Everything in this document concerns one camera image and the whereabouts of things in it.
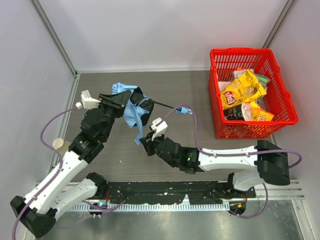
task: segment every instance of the floor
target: floor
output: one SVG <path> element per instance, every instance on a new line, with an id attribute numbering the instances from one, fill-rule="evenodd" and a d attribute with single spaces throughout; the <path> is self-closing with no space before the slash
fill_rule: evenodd
<path id="1" fill-rule="evenodd" d="M 121 82 L 138 85 L 143 93 L 157 102 L 176 106 L 181 103 L 194 107 L 198 120 L 198 139 L 202 148 L 232 149 L 252 146 L 256 140 L 216 139 L 208 91 L 208 71 L 169 72 L 121 72 L 81 74 L 75 101 L 80 93 L 89 90 L 93 98 L 100 93 L 110 94 L 112 85 Z M 80 132 L 80 122 L 85 110 L 75 110 L 70 115 L 65 140 L 71 141 Z M 155 105 L 150 121 L 164 117 L 169 108 Z M 192 115 L 173 114 L 166 121 L 166 136 L 182 146 L 194 147 L 194 121 Z M 149 132 L 144 127 L 144 135 Z M 97 172 L 108 181 L 197 181 L 226 180 L 228 169 L 186 174 L 178 168 L 171 168 L 157 156 L 148 157 L 142 145 L 134 139 L 137 128 L 129 128 L 123 118 L 116 119 L 109 140 L 94 161 L 80 172 L 73 182 L 80 182 L 88 173 Z"/>
<path id="2" fill-rule="evenodd" d="M 264 201 L 249 201 L 257 214 Z M 41 240 L 303 240 L 292 202 L 269 201 L 248 220 L 226 211 L 113 213 L 93 219 L 88 212 L 65 213 Z"/>

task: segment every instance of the yellow chip bag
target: yellow chip bag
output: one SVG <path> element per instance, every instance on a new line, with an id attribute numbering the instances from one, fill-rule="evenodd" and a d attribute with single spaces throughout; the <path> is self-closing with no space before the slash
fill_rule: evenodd
<path id="1" fill-rule="evenodd" d="M 249 69 L 221 91 L 223 109 L 249 103 L 267 94 L 256 75 Z"/>
<path id="2" fill-rule="evenodd" d="M 269 122 L 275 115 L 265 110 L 262 110 L 261 107 L 255 102 L 251 101 L 249 103 L 252 106 L 252 120 L 256 122 Z"/>

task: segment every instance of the metal plate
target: metal plate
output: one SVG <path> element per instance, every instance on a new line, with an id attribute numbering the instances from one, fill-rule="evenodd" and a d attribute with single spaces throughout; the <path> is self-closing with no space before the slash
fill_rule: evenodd
<path id="1" fill-rule="evenodd" d="M 257 214 L 264 201 L 247 203 L 246 215 Z M 68 212 L 41 240 L 303 240 L 291 201 L 270 201 L 254 220 L 225 211 L 128 212 L 88 218 Z"/>

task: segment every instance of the cloth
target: cloth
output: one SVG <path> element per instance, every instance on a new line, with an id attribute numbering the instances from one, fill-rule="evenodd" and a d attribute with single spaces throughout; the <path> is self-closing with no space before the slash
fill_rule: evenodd
<path id="1" fill-rule="evenodd" d="M 112 85 L 112 94 L 119 94 L 127 90 L 131 91 L 131 95 L 135 90 L 139 90 L 142 93 L 140 88 L 135 85 L 126 85 L 121 82 Z M 137 126 L 139 129 L 140 134 L 136 136 L 136 138 L 134 139 L 137 145 L 140 144 L 140 139 L 144 137 L 143 122 L 141 120 L 141 117 L 149 113 L 149 111 L 141 107 L 141 104 L 149 99 L 147 96 L 143 96 L 144 98 L 140 100 L 138 103 L 132 103 L 131 99 L 129 99 L 123 113 L 124 120 L 126 121 L 128 126 L 130 128 Z"/>

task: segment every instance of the red basket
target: red basket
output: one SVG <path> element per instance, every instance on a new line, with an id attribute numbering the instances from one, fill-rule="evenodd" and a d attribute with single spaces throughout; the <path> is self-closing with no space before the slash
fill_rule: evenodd
<path id="1" fill-rule="evenodd" d="M 298 122 L 298 116 L 280 75 L 280 67 L 270 49 L 227 48 L 212 49 L 209 89 L 213 111 L 215 137 L 218 139 L 264 139 L 287 125 Z M 218 80 L 231 82 L 237 68 L 254 69 L 267 76 L 267 95 L 262 108 L 274 114 L 272 121 L 230 121 L 224 117 Z"/>

